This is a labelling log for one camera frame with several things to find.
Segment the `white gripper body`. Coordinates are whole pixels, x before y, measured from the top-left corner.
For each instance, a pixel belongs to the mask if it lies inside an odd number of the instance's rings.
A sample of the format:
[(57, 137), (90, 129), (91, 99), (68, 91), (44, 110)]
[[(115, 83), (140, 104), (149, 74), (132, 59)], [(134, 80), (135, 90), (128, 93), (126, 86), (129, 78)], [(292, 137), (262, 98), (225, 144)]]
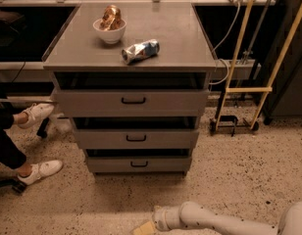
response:
[(181, 228), (179, 206), (156, 206), (152, 214), (155, 228), (159, 231), (170, 231)]

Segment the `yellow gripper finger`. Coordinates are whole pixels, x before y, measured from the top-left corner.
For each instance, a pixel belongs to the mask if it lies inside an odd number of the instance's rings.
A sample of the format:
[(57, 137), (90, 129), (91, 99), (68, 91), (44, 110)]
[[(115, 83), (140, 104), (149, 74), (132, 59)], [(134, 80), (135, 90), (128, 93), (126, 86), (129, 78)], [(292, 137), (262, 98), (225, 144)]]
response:
[(132, 231), (132, 235), (155, 235), (156, 228), (152, 221), (147, 221)]

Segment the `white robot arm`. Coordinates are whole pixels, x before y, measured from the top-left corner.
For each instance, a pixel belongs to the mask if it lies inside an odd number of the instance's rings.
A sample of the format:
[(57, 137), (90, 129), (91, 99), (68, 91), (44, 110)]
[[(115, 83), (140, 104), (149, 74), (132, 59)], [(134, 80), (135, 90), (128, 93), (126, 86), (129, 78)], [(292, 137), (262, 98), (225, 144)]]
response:
[(220, 235), (302, 235), (302, 202), (287, 208), (278, 225), (217, 214), (195, 202), (156, 208), (152, 220), (132, 231), (132, 235), (155, 235), (156, 231), (210, 229)]

